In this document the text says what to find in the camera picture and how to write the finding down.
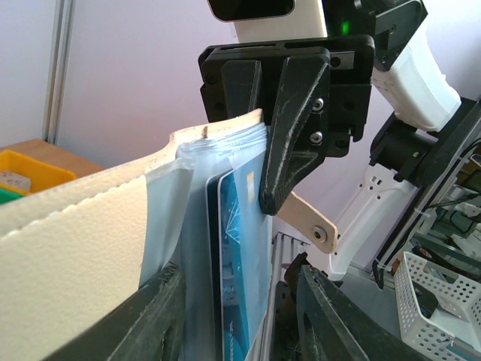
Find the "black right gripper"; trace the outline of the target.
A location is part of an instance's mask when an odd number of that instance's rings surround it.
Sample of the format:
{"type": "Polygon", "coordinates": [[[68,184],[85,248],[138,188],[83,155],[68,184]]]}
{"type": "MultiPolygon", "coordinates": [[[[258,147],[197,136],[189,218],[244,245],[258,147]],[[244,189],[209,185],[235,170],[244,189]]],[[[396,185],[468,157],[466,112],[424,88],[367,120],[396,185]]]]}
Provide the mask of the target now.
{"type": "Polygon", "coordinates": [[[366,35],[224,44],[198,58],[209,122],[262,109],[270,126],[259,204],[276,215],[325,157],[364,133],[374,42],[366,35]]]}

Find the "blue VIP credit card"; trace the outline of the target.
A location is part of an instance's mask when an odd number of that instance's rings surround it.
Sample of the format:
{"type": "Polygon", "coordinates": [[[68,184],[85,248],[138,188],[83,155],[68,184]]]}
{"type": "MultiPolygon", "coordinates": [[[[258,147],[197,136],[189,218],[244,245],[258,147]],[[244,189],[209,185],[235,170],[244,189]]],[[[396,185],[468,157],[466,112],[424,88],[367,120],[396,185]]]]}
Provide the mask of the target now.
{"type": "Polygon", "coordinates": [[[246,360],[268,309],[271,218],[259,206],[264,155],[206,182],[218,360],[246,360]]]}

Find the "beige card holder wallet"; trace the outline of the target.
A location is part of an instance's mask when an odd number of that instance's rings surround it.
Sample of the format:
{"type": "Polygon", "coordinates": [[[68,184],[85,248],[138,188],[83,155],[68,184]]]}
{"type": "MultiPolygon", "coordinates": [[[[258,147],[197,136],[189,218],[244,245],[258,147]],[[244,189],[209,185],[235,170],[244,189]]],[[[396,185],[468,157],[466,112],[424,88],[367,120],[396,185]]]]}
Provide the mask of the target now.
{"type": "Polygon", "coordinates": [[[147,176],[181,144],[259,124],[260,110],[177,130],[158,152],[1,207],[1,358],[40,360],[93,326],[139,287],[147,176]]]}

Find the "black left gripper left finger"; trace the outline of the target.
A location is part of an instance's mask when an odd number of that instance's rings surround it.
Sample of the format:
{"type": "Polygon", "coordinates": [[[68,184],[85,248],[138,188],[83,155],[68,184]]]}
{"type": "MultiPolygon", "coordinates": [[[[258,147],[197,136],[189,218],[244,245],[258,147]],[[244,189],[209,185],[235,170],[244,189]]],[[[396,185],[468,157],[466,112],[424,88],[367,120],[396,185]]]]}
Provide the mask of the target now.
{"type": "Polygon", "coordinates": [[[185,319],[183,270],[168,263],[118,308],[49,360],[177,360],[185,319]]]}

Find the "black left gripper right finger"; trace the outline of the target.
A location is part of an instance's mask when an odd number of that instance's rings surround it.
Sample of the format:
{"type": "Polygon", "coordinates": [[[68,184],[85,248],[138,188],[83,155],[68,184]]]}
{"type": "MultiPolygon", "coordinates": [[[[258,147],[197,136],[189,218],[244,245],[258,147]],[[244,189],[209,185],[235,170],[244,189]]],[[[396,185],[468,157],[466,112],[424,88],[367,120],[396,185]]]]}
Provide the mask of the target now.
{"type": "Polygon", "coordinates": [[[296,302],[303,360],[427,360],[312,266],[301,267],[296,302]]]}

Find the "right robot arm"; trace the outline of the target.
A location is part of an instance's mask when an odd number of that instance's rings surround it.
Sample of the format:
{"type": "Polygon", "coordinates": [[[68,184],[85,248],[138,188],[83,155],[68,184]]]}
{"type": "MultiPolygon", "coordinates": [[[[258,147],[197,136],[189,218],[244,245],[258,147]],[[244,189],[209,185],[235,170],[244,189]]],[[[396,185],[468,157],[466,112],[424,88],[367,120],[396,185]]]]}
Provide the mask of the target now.
{"type": "Polygon", "coordinates": [[[215,123],[262,111],[269,128],[259,202],[280,216],[295,186],[360,141],[371,91],[392,106],[353,200],[329,232],[311,221],[310,264],[340,281],[390,207],[446,170],[480,105],[446,81],[426,39],[421,1],[211,1],[238,42],[199,56],[215,123]]]}

